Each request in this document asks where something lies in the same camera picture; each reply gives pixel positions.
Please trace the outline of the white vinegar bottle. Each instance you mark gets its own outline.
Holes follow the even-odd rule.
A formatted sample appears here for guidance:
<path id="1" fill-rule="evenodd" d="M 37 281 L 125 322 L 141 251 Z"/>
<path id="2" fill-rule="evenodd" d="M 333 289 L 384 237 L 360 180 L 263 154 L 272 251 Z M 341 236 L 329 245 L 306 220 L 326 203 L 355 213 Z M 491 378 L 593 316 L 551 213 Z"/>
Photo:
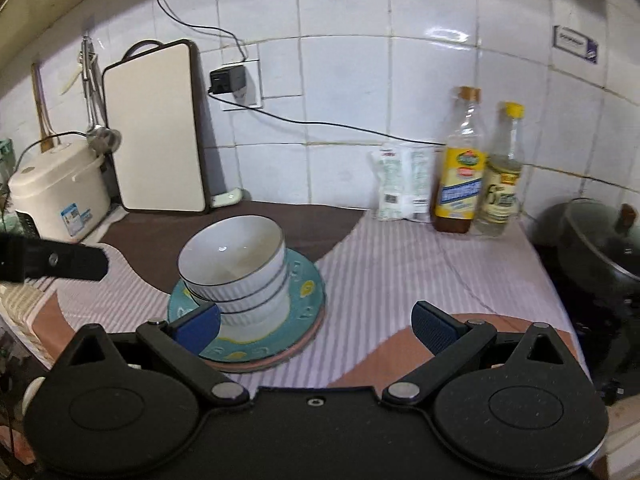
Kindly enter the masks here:
<path id="1" fill-rule="evenodd" d="M 478 202 L 475 229 L 486 236 L 499 236 L 506 229 L 516 206 L 516 188 L 525 162 L 522 141 L 525 106 L 503 102 L 496 131 L 491 138 Z"/>

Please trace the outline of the white ribbed bowl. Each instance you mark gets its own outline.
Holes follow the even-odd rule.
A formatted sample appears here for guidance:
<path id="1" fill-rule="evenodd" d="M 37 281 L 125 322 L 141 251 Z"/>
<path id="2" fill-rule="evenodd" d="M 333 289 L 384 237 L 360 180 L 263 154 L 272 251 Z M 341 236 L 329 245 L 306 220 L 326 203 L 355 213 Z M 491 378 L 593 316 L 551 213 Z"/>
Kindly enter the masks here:
<path id="1" fill-rule="evenodd" d="M 188 286 L 185 280 L 179 282 L 186 291 L 186 295 L 201 300 L 213 300 L 213 302 L 222 302 L 223 304 L 234 304 L 235 302 L 249 302 L 250 304 L 261 304 L 268 298 L 272 297 L 288 279 L 288 266 L 284 264 L 277 270 L 265 284 L 259 286 L 253 285 L 236 285 L 224 289 L 218 288 L 216 292 L 197 292 L 195 286 Z"/>
<path id="2" fill-rule="evenodd" d="M 192 298 L 198 306 L 214 304 L 220 310 L 219 338 L 244 344 L 264 339 L 279 328 L 290 313 L 291 300 L 286 282 L 261 304 L 231 309 L 231 304 Z"/>
<path id="3" fill-rule="evenodd" d="M 280 259 L 284 234 L 277 222 L 256 214 L 220 220 L 186 242 L 178 271 L 187 282 L 220 286 L 236 282 Z"/>

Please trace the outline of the white rice cooker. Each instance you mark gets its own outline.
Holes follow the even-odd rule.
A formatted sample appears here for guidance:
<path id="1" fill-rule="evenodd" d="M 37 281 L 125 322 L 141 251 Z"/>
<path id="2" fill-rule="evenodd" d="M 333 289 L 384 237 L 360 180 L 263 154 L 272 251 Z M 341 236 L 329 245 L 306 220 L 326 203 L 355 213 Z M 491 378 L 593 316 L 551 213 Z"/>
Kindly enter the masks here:
<path id="1" fill-rule="evenodd" d="M 23 162 L 9 180 L 23 232 L 63 243 L 88 236 L 111 206 L 103 162 L 85 140 L 63 142 Z"/>

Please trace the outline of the blue wall sticker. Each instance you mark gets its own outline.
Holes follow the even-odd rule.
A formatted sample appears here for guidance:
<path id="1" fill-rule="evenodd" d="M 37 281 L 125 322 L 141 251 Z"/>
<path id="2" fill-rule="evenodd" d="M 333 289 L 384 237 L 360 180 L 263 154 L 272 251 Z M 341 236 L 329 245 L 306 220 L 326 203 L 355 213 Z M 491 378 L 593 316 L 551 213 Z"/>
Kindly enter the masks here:
<path id="1" fill-rule="evenodd" d="M 555 49 L 597 64 L 599 44 L 596 40 L 566 26 L 554 25 L 552 44 Z"/>

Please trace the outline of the black induction cooker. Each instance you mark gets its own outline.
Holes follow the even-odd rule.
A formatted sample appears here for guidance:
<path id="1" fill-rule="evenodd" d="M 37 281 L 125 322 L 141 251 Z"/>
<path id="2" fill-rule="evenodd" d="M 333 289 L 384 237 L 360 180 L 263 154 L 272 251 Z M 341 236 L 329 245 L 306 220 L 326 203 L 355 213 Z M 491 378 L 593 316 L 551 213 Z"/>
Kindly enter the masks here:
<path id="1" fill-rule="evenodd" d="M 639 393 L 639 296 L 616 301 L 578 285 L 562 269 L 559 248 L 534 246 L 577 336 L 605 405 Z"/>

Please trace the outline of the black wok with lid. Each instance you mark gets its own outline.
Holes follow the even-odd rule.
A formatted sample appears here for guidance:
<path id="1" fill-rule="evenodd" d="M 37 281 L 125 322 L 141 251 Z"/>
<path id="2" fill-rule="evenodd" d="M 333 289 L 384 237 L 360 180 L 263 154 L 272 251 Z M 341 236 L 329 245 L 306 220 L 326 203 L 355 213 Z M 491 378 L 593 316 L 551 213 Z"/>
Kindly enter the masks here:
<path id="1" fill-rule="evenodd" d="M 623 304 L 639 293 L 639 215 L 592 198 L 547 209 L 534 229 L 559 278 L 603 300 Z"/>

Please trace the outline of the black power adapter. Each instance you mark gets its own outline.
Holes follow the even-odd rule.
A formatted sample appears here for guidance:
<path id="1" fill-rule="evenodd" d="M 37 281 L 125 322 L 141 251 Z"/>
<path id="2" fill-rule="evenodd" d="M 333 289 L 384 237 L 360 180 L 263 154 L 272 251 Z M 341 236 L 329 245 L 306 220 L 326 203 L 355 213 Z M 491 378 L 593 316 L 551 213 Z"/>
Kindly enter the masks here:
<path id="1" fill-rule="evenodd" d="M 240 65 L 225 65 L 209 73 L 209 92 L 213 94 L 237 94 L 247 88 L 245 67 Z"/>

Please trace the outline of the teal patterned plate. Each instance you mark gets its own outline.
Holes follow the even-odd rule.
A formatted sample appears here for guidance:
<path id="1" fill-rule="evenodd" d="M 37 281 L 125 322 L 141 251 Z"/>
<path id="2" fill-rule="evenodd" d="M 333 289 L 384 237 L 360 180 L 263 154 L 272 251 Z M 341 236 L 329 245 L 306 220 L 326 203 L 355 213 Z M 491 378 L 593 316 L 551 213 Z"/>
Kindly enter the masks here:
<path id="1" fill-rule="evenodd" d="M 317 268 L 295 250 L 183 248 L 168 318 L 175 340 L 214 362 L 270 360 L 314 331 L 324 290 Z"/>

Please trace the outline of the white cutting board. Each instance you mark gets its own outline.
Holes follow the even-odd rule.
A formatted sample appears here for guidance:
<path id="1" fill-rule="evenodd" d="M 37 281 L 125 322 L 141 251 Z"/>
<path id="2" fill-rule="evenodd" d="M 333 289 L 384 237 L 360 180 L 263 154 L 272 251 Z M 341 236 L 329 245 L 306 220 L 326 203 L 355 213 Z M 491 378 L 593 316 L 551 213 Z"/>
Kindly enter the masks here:
<path id="1" fill-rule="evenodd" d="M 177 40 L 130 53 L 103 72 L 107 125 L 122 206 L 129 211 L 202 214 L 209 207 L 198 107 L 195 44 Z"/>

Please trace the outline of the cooking wine bottle yellow label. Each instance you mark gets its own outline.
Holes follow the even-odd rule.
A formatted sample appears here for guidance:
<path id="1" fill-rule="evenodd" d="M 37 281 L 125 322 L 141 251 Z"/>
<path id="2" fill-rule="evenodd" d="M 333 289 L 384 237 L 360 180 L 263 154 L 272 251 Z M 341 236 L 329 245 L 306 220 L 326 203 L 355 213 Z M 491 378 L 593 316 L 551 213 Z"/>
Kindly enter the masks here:
<path id="1" fill-rule="evenodd" d="M 461 87 L 447 122 L 432 205 L 433 226 L 441 233 L 465 234 L 475 217 L 487 158 L 481 102 L 480 88 Z"/>

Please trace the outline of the hanging metal ladle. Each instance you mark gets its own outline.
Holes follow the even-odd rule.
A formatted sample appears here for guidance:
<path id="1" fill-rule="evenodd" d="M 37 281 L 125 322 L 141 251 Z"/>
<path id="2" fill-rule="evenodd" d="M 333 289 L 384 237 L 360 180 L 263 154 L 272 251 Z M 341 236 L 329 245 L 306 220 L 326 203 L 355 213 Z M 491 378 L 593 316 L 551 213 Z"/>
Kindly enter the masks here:
<path id="1" fill-rule="evenodd" d="M 88 34 L 82 36 L 79 59 L 88 117 L 86 136 L 90 148 L 99 155 L 113 154 L 122 142 L 122 135 L 106 124 L 106 108 L 99 82 L 98 56 Z"/>

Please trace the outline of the striped table cloth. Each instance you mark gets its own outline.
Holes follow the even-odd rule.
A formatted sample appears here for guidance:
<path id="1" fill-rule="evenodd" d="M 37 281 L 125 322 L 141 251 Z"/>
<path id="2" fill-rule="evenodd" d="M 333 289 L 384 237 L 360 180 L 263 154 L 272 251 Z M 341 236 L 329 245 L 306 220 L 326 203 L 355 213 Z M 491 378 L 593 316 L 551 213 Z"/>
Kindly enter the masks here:
<path id="1" fill-rule="evenodd" d="M 242 374 L 259 387 L 375 386 L 428 359 L 411 333 L 413 305 L 425 300 L 466 320 L 484 318 L 504 332 L 546 322 L 567 347 L 579 344 L 536 252 L 519 226 L 498 238 L 454 236 L 427 224 L 380 221 L 358 210 L 246 204 L 242 214 L 276 220 L 288 247 L 313 261 L 326 284 L 326 316 L 314 340 L 269 370 Z M 110 270 L 97 283 L 42 285 L 30 328 L 50 359 L 87 323 L 130 332 L 166 312 L 186 241 L 213 216 L 128 214 L 103 243 Z"/>

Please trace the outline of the white salt bag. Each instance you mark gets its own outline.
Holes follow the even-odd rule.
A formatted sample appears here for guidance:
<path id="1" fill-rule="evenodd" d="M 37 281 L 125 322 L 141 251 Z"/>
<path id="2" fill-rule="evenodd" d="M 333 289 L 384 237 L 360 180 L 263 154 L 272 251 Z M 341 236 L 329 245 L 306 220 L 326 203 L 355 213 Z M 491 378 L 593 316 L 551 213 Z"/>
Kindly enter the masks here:
<path id="1" fill-rule="evenodd" d="M 380 146 L 371 153 L 378 220 L 430 222 L 435 157 L 432 148 L 408 145 Z"/>

